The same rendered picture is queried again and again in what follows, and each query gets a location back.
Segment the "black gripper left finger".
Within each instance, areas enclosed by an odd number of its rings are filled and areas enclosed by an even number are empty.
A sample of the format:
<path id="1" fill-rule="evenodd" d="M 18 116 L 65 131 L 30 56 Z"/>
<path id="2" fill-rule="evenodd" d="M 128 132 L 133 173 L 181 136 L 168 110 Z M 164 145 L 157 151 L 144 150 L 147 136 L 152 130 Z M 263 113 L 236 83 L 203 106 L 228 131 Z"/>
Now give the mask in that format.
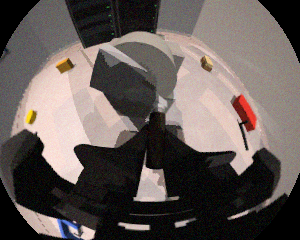
<path id="1" fill-rule="evenodd" d="M 137 135 L 131 137 L 129 141 L 125 141 L 121 147 L 106 148 L 78 144 L 74 145 L 73 151 L 78 160 L 81 161 L 83 168 L 86 165 L 86 167 L 97 169 L 97 171 L 129 177 L 131 192 L 134 193 L 133 197 L 137 197 L 146 157 L 147 131 L 149 131 L 149 124 L 143 125 Z"/>

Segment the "red flat rectangular block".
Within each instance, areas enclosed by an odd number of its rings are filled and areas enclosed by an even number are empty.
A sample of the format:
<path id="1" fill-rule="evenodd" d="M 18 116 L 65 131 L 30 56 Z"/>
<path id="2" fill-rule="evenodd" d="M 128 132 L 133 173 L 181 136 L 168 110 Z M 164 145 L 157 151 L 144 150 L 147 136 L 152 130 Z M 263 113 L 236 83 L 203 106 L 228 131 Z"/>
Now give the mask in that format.
<path id="1" fill-rule="evenodd" d="M 257 121 L 257 119 L 255 119 L 254 111 L 249 107 L 249 103 L 247 103 L 245 97 L 242 95 L 235 97 L 233 107 L 235 111 L 237 111 L 239 119 L 249 121 L 249 123 L 245 123 L 247 132 L 255 131 L 255 121 Z"/>

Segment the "blue c-clamp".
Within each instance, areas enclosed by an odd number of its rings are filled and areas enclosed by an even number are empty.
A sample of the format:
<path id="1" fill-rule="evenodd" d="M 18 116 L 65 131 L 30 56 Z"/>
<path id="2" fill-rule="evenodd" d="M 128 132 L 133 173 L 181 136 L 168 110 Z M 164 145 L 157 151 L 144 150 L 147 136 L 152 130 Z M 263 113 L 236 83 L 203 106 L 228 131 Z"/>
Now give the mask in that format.
<path id="1" fill-rule="evenodd" d="M 81 239 L 82 236 L 82 232 L 79 232 L 78 228 L 82 227 L 82 224 L 77 223 L 77 221 L 65 221 L 65 220 L 61 220 L 61 219 L 57 219 L 58 224 L 59 225 L 59 229 L 61 229 L 61 235 L 63 237 L 63 239 L 73 239 L 73 240 L 83 240 Z M 74 233 L 70 232 L 70 229 L 67 228 L 67 225 L 70 225 L 70 227 L 74 228 Z"/>

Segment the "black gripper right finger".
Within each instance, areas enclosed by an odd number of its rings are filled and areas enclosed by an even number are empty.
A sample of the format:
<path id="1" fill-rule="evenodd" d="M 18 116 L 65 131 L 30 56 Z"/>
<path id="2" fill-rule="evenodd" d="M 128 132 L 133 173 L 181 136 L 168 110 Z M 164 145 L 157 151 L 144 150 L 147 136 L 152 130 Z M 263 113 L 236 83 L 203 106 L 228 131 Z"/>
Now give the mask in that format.
<path id="1" fill-rule="evenodd" d="M 177 196 L 203 168 L 231 163 L 237 153 L 234 151 L 198 152 L 183 143 L 166 128 L 165 164 L 163 176 L 167 197 Z"/>

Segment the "short yellow cylinder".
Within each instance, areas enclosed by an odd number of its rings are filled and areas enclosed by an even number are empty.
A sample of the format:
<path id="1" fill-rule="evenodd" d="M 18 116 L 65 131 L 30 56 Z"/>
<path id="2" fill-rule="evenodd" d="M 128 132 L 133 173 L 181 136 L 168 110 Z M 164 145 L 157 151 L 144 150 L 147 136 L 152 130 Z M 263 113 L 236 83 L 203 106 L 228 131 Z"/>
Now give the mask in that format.
<path id="1" fill-rule="evenodd" d="M 25 120 L 25 123 L 27 124 L 33 124 L 34 120 L 37 120 L 37 112 L 30 111 L 27 113 L 27 120 Z"/>

